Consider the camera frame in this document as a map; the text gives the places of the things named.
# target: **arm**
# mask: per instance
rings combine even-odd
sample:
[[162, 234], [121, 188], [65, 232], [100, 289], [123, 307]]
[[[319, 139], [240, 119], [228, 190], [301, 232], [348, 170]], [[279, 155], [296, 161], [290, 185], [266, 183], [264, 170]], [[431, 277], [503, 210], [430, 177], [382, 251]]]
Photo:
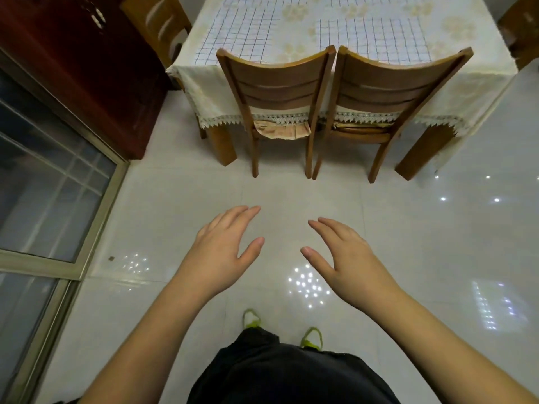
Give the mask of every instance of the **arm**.
[[255, 239], [238, 258], [239, 242], [260, 207], [235, 207], [197, 234], [178, 272], [88, 388], [81, 404], [158, 403], [189, 326], [218, 293], [260, 254]]
[[404, 292], [353, 229], [326, 218], [309, 225], [329, 247], [334, 268], [309, 247], [301, 249], [305, 258], [341, 299], [391, 336], [442, 402], [539, 403]]

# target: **glass pane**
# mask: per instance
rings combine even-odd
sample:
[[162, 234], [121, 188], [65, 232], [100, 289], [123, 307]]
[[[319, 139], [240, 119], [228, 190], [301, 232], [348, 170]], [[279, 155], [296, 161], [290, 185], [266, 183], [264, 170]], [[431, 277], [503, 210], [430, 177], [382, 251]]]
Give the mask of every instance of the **glass pane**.
[[75, 261], [115, 169], [0, 71], [0, 248]]
[[0, 401], [17, 375], [56, 279], [0, 272]]

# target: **dining table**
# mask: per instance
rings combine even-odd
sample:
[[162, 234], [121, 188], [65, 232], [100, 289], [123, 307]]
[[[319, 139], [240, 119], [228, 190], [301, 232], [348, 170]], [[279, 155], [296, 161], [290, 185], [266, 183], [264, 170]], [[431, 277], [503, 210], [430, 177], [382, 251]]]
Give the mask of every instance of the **dining table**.
[[[344, 45], [368, 59], [400, 66], [473, 48], [468, 63], [414, 117], [426, 129], [395, 168], [408, 180], [431, 160], [437, 169], [445, 164], [492, 113], [517, 74], [483, 0], [206, 0], [167, 71], [181, 79], [200, 127], [226, 165], [236, 159], [226, 125], [240, 124], [242, 117], [217, 50], [225, 48], [251, 62], [280, 64], [329, 45]], [[327, 113], [330, 90], [321, 117]], [[308, 109], [252, 108], [252, 113], [256, 120], [293, 124], [306, 121]], [[398, 115], [338, 107], [336, 119], [390, 123]]]

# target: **sliding glass door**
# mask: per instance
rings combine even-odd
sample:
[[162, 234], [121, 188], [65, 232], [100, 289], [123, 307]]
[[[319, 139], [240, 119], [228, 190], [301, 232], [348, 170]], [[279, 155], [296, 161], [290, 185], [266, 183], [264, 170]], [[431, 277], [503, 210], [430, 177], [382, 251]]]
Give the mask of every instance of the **sliding glass door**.
[[0, 54], [0, 402], [31, 399], [127, 166]]

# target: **chair backrest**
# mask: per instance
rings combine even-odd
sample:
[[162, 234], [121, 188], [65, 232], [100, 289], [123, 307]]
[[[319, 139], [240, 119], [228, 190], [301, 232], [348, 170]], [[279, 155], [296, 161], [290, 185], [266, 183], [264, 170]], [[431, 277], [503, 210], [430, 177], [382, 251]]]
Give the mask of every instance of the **chair backrest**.
[[397, 131], [473, 56], [471, 48], [427, 64], [402, 66], [369, 60], [340, 47], [335, 65], [328, 122], [336, 106], [371, 113], [402, 111], [389, 131]]
[[331, 45], [300, 61], [265, 65], [239, 59], [223, 48], [217, 51], [248, 130], [254, 128], [249, 106], [270, 110], [309, 106], [309, 126], [314, 131], [335, 55]]
[[139, 33], [159, 59], [169, 67], [170, 44], [185, 29], [191, 31], [191, 22], [178, 0], [124, 0], [120, 8], [131, 20]]

